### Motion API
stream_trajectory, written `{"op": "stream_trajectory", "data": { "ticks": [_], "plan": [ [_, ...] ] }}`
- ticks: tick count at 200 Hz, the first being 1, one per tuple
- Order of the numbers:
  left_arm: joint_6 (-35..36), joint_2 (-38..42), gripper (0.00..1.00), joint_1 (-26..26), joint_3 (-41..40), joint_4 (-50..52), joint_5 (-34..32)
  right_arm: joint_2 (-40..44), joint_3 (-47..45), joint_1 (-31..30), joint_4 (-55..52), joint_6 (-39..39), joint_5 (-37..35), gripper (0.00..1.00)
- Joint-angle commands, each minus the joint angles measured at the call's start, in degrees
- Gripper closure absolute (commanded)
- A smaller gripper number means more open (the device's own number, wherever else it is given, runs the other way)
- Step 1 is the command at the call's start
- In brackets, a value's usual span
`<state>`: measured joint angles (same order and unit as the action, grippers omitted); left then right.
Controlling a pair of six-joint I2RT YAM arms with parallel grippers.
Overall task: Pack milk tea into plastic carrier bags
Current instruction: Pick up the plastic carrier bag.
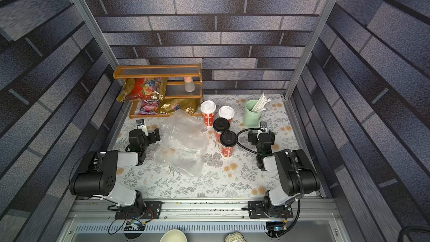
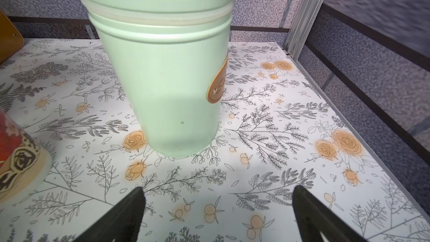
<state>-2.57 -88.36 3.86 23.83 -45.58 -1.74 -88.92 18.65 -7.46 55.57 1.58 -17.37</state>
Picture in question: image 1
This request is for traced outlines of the red cup black lid front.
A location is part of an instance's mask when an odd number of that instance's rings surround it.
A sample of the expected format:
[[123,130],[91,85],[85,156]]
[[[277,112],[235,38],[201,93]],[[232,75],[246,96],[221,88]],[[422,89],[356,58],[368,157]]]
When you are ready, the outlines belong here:
[[229,158],[233,155],[235,146],[237,144],[236,139],[236,133],[230,130],[220,135],[219,141],[221,143],[221,154],[223,155],[223,157]]

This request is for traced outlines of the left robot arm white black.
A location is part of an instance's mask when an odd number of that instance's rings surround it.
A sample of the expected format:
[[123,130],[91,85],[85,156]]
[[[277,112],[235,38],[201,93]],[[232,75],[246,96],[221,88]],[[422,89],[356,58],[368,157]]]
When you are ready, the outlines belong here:
[[140,166],[146,158],[149,145],[160,141],[159,129],[146,134],[142,129],[129,132],[126,151],[88,152],[83,155],[77,168],[69,175],[72,195],[100,198],[112,203],[110,211],[117,220],[148,221],[160,217],[161,202],[144,201],[142,193],[116,181],[120,168]]

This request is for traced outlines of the clear plastic carrier bag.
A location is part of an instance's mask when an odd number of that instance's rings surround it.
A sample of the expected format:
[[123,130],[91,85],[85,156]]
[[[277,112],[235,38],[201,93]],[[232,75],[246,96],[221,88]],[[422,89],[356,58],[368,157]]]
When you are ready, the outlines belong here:
[[176,111],[161,124],[160,147],[154,153],[154,160],[185,176],[200,176],[209,145],[206,130],[201,119],[183,110]]

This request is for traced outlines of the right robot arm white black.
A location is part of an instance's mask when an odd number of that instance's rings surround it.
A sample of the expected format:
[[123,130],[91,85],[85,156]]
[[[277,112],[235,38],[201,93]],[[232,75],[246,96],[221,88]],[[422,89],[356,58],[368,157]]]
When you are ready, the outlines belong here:
[[251,128],[247,140],[256,147],[256,164],[261,171],[276,171],[279,184],[266,191],[262,201],[250,201],[251,218],[293,218],[291,205],[320,189],[320,179],[304,150],[272,151],[275,133]]

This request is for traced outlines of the red cup black lid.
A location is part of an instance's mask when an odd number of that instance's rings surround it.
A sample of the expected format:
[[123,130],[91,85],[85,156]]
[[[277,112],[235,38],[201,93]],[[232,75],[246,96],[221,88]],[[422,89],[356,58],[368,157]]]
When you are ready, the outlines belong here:
[[219,141],[221,143],[221,154],[223,155],[223,157],[229,158],[233,155],[235,146],[237,144],[236,139],[236,133],[230,130],[220,135]]
[[230,128],[230,122],[225,118],[217,118],[213,122],[213,129],[216,134],[216,140],[220,141],[220,136]]

